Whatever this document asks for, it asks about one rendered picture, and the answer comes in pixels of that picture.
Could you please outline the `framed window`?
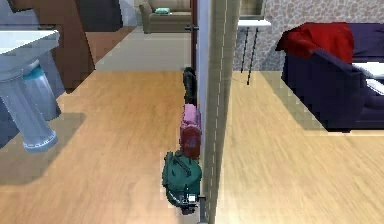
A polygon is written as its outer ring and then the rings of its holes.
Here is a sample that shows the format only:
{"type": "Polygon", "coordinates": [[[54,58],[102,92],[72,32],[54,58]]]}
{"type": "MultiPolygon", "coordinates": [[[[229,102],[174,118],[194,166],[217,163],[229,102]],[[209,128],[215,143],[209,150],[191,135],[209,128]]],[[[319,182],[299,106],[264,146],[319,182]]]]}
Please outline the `framed window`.
{"type": "Polygon", "coordinates": [[[262,20],[265,14],[265,0],[241,0],[239,16],[243,20],[262,20]]]}

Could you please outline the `brown room door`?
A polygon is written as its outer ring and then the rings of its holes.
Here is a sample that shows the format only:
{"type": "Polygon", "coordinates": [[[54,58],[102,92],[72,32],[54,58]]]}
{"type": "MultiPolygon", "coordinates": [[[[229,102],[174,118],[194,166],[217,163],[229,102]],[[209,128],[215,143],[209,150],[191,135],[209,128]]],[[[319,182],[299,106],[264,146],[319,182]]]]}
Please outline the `brown room door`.
{"type": "Polygon", "coordinates": [[[14,13],[33,9],[41,28],[59,31],[53,58],[66,92],[72,93],[95,70],[77,0],[7,0],[7,4],[14,13]]]}

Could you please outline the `dark red room door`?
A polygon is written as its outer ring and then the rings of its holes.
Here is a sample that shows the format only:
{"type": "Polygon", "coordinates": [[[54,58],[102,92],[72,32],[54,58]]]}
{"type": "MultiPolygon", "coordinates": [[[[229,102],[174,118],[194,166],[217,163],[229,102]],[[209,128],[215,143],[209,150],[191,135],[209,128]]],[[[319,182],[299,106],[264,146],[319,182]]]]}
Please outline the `dark red room door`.
{"type": "Polygon", "coordinates": [[[192,15],[192,31],[191,31],[191,67],[196,70],[196,44],[197,44],[197,31],[195,27],[197,26],[197,0],[190,0],[191,5],[191,15],[192,15]]]}

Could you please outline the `red cloth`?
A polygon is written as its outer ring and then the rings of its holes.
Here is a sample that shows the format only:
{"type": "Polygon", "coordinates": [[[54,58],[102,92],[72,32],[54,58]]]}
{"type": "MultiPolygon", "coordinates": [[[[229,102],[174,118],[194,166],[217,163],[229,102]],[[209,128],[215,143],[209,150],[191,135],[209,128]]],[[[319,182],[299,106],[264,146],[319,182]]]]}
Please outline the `red cloth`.
{"type": "Polygon", "coordinates": [[[346,22],[306,22],[284,31],[275,48],[300,58],[310,58],[319,49],[351,63],[354,39],[350,26],[346,22]]]}

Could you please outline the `white cushion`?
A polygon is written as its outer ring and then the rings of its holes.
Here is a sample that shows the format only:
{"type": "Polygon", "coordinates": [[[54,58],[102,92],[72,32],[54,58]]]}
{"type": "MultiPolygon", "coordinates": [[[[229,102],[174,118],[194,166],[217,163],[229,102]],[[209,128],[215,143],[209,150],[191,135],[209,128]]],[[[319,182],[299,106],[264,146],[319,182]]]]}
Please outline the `white cushion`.
{"type": "Polygon", "coordinates": [[[365,75],[367,86],[379,95],[384,95],[384,63],[353,63],[352,66],[365,75]]]}

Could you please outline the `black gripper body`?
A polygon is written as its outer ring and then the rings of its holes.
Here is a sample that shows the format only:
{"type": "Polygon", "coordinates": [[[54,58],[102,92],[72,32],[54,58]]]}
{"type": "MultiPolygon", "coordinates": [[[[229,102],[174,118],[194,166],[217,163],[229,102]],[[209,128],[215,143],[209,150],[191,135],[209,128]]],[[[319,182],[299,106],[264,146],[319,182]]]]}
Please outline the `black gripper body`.
{"type": "Polygon", "coordinates": [[[196,203],[195,202],[190,202],[190,201],[184,201],[181,206],[181,213],[183,215],[190,215],[195,212],[196,209],[196,203]]]}

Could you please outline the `beige sofa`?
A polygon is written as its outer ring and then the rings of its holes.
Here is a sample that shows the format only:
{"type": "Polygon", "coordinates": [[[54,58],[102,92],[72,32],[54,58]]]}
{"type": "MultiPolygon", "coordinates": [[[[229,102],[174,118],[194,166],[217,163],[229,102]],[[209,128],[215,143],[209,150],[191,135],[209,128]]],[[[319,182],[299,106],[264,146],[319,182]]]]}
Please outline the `beige sofa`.
{"type": "Polygon", "coordinates": [[[190,0],[142,0],[139,10],[145,34],[185,33],[192,23],[190,0]],[[155,14],[156,8],[170,8],[170,14],[155,14]]]}

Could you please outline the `black upright object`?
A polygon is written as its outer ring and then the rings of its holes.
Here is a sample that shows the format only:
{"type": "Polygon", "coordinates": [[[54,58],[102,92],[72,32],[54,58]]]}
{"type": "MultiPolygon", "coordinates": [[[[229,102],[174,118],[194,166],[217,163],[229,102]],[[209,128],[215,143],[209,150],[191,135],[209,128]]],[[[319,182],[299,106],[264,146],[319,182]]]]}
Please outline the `black upright object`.
{"type": "Polygon", "coordinates": [[[183,71],[183,84],[185,88],[185,103],[197,105],[197,80],[194,70],[186,67],[183,71]]]}

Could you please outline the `dark blue sofa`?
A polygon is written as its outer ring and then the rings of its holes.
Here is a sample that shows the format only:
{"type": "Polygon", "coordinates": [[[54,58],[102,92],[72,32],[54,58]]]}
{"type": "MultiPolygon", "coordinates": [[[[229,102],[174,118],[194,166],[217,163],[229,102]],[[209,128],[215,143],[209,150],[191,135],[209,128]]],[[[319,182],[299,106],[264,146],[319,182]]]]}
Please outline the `dark blue sofa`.
{"type": "Polygon", "coordinates": [[[384,95],[370,89],[365,75],[352,66],[384,63],[384,23],[347,24],[354,39],[351,63],[322,49],[310,58],[283,51],[282,80],[328,131],[384,129],[384,95]]]}

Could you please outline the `white pedestal sink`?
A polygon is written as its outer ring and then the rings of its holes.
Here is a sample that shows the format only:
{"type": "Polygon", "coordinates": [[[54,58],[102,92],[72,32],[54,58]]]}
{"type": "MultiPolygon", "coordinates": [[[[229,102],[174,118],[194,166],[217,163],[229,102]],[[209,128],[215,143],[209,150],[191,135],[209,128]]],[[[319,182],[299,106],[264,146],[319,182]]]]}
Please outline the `white pedestal sink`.
{"type": "Polygon", "coordinates": [[[57,30],[0,30],[0,98],[30,153],[43,152],[57,141],[23,80],[25,70],[58,46],[57,30]]]}

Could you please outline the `white side table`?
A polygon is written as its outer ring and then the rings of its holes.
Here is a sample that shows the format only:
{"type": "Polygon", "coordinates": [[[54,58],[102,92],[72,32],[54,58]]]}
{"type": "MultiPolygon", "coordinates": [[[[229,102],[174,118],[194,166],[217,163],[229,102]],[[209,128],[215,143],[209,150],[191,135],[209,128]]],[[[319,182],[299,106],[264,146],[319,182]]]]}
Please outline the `white side table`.
{"type": "Polygon", "coordinates": [[[254,29],[251,59],[250,59],[249,68],[248,68],[248,75],[247,75],[247,85],[250,84],[251,72],[252,72],[252,67],[253,67],[253,59],[255,56],[255,49],[256,49],[259,29],[265,28],[265,27],[270,27],[270,26],[271,26],[271,23],[265,19],[261,19],[261,20],[240,19],[238,21],[238,27],[245,29],[245,40],[244,40],[244,47],[243,47],[243,55],[242,55],[240,72],[244,71],[244,63],[245,63],[245,55],[246,55],[246,51],[247,51],[248,37],[250,36],[251,29],[254,29]]]}

